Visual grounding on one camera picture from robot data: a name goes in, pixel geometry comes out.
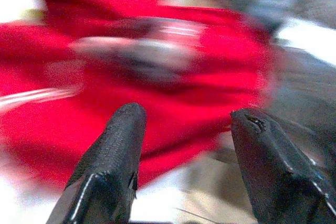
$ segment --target red cloth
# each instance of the red cloth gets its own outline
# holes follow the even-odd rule
[[[47,26],[0,25],[0,94],[8,95],[77,81],[71,69],[53,76],[47,63],[75,59],[69,44],[80,37],[113,36],[116,20],[158,16],[207,25],[199,38],[203,67],[169,88],[149,85],[118,69],[87,64],[84,90],[60,100],[27,103],[5,113],[1,127],[8,150],[64,186],[83,152],[121,105],[138,102],[148,115],[140,185],[216,147],[229,113],[263,102],[272,58],[263,31],[228,10],[162,7],[156,0],[46,0]]]

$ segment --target red fabric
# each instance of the red fabric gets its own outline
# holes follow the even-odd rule
[[[113,36],[116,20],[159,16],[207,25],[196,49],[202,71],[175,87],[149,85],[118,69],[87,64],[77,96],[28,103],[5,113],[8,150],[58,186],[64,186],[83,152],[113,112],[138,102],[148,114],[140,185],[196,154],[216,147],[215,136],[230,124],[229,113],[261,103],[272,58],[263,31],[238,13],[206,8],[157,6],[156,0],[46,0],[47,26],[0,25],[1,95],[76,81],[68,71],[50,77],[49,62],[75,59],[69,44],[85,36]]]

